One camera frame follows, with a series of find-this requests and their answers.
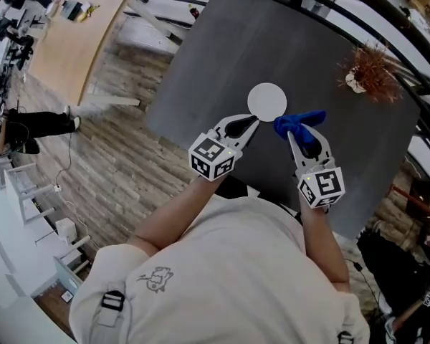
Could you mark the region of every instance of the white box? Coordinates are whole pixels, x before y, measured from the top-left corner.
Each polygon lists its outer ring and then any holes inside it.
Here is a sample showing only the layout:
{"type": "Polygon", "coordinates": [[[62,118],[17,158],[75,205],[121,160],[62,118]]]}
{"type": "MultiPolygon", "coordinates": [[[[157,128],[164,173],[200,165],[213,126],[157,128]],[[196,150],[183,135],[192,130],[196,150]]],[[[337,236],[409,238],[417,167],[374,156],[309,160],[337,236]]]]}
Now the white box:
{"type": "Polygon", "coordinates": [[[67,244],[73,243],[77,239],[77,227],[68,218],[63,218],[56,222],[57,234],[62,241],[67,244]]]}
{"type": "Polygon", "coordinates": [[[189,166],[209,181],[216,180],[234,169],[235,150],[206,134],[200,134],[188,150],[189,166]]]}
{"type": "Polygon", "coordinates": [[[298,189],[311,208],[334,204],[345,194],[341,168],[304,173],[298,183],[298,189]]]}

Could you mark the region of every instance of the dried flower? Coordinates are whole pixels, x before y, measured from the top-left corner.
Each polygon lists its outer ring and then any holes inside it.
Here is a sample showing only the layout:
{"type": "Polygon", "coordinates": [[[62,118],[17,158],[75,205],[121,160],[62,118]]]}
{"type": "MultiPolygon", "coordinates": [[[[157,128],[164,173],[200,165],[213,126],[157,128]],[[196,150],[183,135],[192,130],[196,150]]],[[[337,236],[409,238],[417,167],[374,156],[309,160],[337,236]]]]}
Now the dried flower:
{"type": "Polygon", "coordinates": [[[392,75],[395,67],[386,61],[386,47],[379,45],[355,48],[353,61],[341,66],[353,73],[354,80],[375,102],[395,102],[400,98],[400,87],[392,75]]]}

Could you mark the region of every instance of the potted plant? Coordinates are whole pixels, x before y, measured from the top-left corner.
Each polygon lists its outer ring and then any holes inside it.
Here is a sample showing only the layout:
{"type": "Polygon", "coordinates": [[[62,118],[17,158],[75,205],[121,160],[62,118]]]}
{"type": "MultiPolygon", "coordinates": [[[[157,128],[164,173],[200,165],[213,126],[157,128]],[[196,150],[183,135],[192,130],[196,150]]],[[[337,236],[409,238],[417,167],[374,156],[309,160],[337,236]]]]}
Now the potted plant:
{"type": "Polygon", "coordinates": [[[357,47],[354,49],[353,62],[343,65],[349,69],[342,84],[347,84],[356,93],[366,92],[375,102],[395,102],[400,97],[400,87],[393,77],[395,68],[386,61],[386,49],[357,47]]]}

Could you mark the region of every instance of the gray table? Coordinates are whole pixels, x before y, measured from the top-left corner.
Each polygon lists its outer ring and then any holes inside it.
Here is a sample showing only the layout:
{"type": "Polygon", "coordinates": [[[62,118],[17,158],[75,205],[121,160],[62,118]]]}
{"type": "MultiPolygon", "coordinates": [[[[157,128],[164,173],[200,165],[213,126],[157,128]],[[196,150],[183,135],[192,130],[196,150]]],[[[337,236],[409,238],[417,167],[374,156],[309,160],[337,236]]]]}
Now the gray table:
{"type": "MultiPolygon", "coordinates": [[[[406,94],[374,103],[340,86],[338,63],[353,46],[313,19],[269,0],[211,0],[163,78],[147,126],[189,148],[228,115],[249,113],[247,95],[261,82],[285,92],[287,114],[326,110],[317,129],[342,167],[346,195],[331,208],[332,228],[355,237],[388,190],[419,117],[406,94]]],[[[262,123],[233,175],[297,209],[288,144],[262,123]]]]}

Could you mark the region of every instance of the white sneaker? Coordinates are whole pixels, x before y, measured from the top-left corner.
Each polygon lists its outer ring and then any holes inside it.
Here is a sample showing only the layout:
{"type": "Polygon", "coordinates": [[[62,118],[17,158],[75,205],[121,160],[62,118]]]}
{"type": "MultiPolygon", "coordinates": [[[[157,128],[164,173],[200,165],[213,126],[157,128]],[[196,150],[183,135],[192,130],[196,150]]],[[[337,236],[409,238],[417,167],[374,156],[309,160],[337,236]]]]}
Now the white sneaker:
{"type": "Polygon", "coordinates": [[[75,123],[75,130],[78,130],[81,124],[81,118],[77,116],[76,118],[73,119],[73,122],[75,123]]]}

